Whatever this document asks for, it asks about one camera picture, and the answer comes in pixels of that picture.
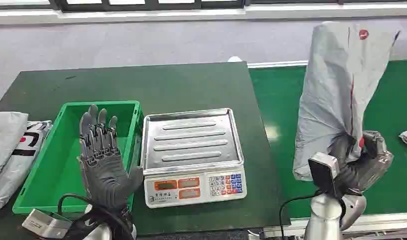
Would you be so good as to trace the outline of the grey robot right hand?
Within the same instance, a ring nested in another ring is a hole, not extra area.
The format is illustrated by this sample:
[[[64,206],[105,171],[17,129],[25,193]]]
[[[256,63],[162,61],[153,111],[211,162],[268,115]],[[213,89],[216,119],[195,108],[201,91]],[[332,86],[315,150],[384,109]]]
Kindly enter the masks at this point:
[[[384,137],[378,131],[363,131],[363,150],[356,161],[346,162],[355,139],[342,134],[334,138],[329,155],[338,161],[339,173],[334,179],[340,195],[362,195],[390,168],[394,155],[387,150]]]

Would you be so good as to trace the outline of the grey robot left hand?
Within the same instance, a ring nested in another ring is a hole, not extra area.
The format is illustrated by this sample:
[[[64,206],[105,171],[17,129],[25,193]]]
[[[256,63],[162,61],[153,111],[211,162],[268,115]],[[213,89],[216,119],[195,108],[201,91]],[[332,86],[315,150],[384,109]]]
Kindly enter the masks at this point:
[[[107,110],[92,104],[79,122],[82,181],[87,196],[110,210],[127,207],[128,198],[144,180],[141,167],[126,171],[118,146],[117,121],[106,122]]]

